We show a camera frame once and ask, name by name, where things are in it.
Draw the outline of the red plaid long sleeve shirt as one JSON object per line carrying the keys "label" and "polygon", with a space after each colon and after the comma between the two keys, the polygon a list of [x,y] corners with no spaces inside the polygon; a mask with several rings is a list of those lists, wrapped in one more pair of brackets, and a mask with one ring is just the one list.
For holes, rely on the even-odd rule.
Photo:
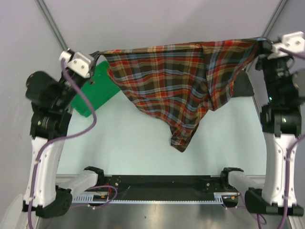
{"label": "red plaid long sleeve shirt", "polygon": [[166,122],[171,146],[183,152],[207,112],[231,99],[238,74],[259,55],[261,43],[188,42],[101,55],[110,79],[138,110]]}

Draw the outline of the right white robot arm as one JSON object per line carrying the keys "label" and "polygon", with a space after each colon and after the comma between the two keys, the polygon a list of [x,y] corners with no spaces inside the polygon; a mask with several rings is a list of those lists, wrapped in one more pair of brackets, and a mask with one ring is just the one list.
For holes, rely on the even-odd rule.
{"label": "right white robot arm", "polygon": [[287,63],[304,58],[305,41],[283,36],[277,42],[265,42],[263,49],[255,68],[264,74],[268,95],[260,113],[267,153],[264,185],[252,181],[239,168],[227,167],[221,173],[220,187],[238,190],[250,213],[301,217],[304,209],[295,197],[294,166],[301,140],[305,72],[291,73]]}

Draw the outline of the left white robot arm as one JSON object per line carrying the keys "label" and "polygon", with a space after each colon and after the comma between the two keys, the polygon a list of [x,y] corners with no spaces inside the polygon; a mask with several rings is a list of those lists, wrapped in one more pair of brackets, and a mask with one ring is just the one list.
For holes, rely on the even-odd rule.
{"label": "left white robot arm", "polygon": [[72,50],[63,51],[61,78],[55,80],[44,71],[32,73],[26,81],[26,98],[33,116],[30,135],[32,163],[28,188],[23,197],[23,212],[51,219],[63,216],[72,199],[93,188],[104,188],[104,171],[86,167],[78,176],[57,185],[56,174],[71,120],[71,102],[77,92],[94,74],[99,53],[89,55]]}

